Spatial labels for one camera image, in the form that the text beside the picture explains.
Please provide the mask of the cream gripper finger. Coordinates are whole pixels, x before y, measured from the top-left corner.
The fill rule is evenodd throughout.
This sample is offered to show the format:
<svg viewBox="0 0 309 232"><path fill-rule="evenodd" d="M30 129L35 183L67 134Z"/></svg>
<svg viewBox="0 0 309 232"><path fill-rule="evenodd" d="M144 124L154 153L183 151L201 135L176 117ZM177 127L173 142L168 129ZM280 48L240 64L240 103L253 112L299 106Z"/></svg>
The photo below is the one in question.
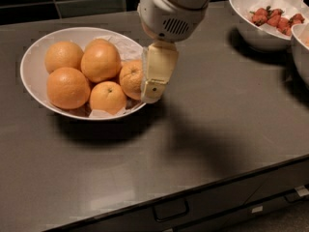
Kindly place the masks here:
<svg viewBox="0 0 309 232"><path fill-rule="evenodd" d="M174 43L154 41L143 48L141 101L158 102L177 65L179 52Z"/></svg>

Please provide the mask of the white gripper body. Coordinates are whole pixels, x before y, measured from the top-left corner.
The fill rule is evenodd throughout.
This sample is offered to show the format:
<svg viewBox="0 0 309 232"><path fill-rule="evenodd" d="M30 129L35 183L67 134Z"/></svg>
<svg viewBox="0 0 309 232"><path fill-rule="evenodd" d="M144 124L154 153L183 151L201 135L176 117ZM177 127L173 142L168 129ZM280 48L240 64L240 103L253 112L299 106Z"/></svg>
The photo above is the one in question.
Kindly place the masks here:
<svg viewBox="0 0 309 232"><path fill-rule="evenodd" d="M152 39L175 43L192 34L206 7L207 0L140 0L137 12Z"/></svg>

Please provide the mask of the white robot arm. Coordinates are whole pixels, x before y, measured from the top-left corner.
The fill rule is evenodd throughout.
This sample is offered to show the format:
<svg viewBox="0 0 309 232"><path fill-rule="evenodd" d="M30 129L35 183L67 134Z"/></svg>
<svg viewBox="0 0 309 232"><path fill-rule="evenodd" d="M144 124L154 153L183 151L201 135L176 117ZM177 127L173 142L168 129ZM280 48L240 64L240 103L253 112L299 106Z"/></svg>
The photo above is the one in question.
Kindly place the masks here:
<svg viewBox="0 0 309 232"><path fill-rule="evenodd" d="M140 0L144 32L153 42L143 49L141 101L160 100L177 65L176 43L186 40L204 19L210 0Z"/></svg>

